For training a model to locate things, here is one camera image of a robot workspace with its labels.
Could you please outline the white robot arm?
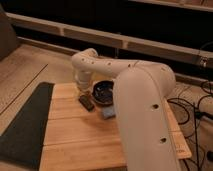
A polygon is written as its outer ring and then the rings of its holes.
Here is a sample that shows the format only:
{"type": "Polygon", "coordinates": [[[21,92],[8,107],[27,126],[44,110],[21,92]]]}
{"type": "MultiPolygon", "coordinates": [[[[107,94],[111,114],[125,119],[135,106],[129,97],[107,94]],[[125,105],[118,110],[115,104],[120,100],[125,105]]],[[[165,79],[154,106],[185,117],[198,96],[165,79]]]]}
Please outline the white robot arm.
{"type": "Polygon", "coordinates": [[[176,83],[169,66],[100,59],[92,48],[76,53],[71,62],[83,90],[94,72],[114,79],[113,103],[128,171],[181,171],[164,103],[176,83]]]}

